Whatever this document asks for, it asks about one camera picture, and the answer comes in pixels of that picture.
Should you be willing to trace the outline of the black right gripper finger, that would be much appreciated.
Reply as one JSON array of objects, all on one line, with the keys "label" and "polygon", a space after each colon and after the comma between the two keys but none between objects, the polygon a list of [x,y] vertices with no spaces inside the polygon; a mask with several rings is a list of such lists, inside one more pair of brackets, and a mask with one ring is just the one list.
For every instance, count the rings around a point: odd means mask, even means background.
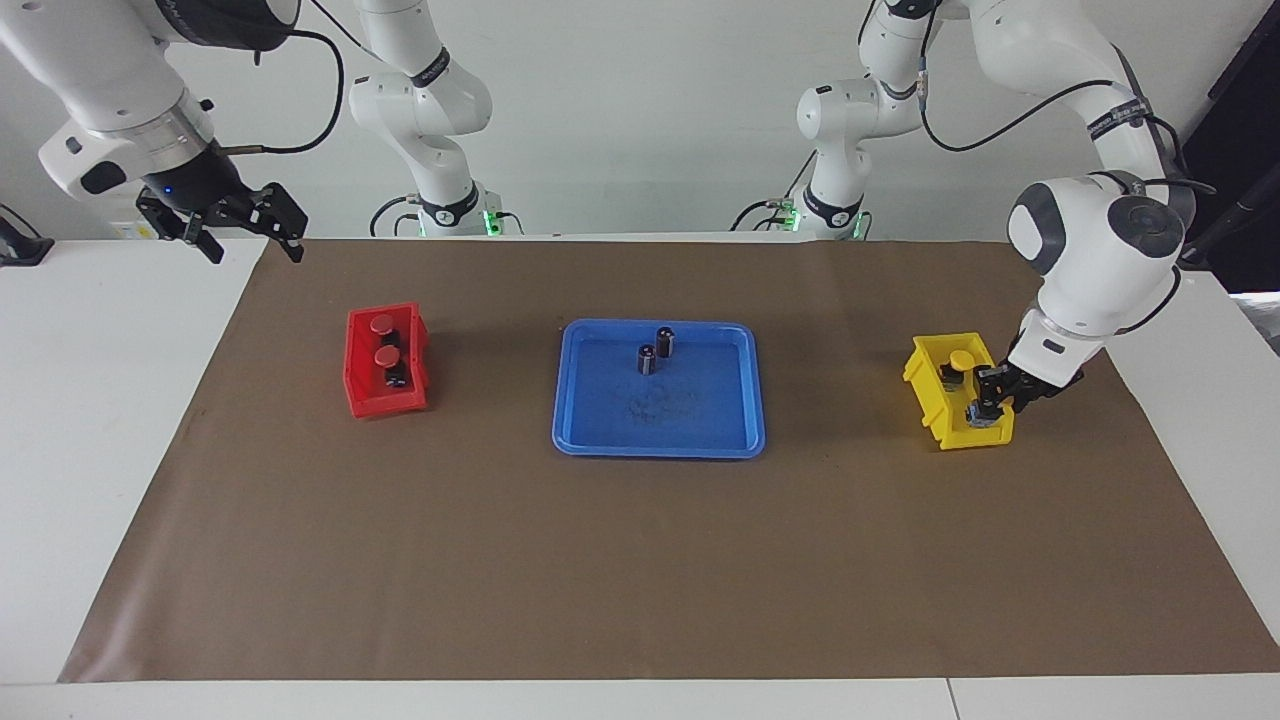
[{"label": "black right gripper finger", "polygon": [[224,259],[225,249],[205,228],[202,213],[192,213],[188,217],[169,213],[165,219],[165,232],[170,240],[198,250],[211,264],[220,264]]},{"label": "black right gripper finger", "polygon": [[252,211],[250,229],[278,243],[293,264],[302,263],[308,217],[288,190],[279,183],[269,183],[250,195]]}]

